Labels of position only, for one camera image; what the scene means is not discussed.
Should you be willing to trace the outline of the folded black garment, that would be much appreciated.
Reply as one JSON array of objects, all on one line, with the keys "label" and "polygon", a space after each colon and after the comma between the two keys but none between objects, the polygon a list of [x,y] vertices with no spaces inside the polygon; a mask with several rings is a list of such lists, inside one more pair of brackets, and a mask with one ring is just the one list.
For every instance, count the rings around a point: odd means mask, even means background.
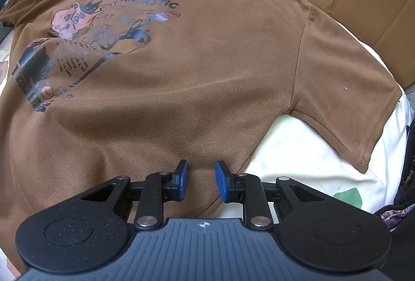
[{"label": "folded black garment", "polygon": [[377,215],[389,228],[392,244],[382,272],[393,280],[414,279],[414,124],[408,128],[404,167],[391,205]]}]

